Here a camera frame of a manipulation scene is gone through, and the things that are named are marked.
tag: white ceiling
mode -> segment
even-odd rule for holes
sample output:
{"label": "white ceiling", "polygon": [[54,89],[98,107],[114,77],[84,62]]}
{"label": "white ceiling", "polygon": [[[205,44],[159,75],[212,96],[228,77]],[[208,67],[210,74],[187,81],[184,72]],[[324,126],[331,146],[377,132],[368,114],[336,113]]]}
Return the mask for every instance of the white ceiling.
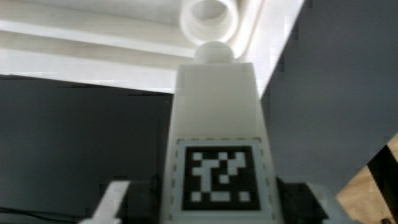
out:
{"label": "white ceiling", "polygon": [[182,0],[18,0],[178,25]]}

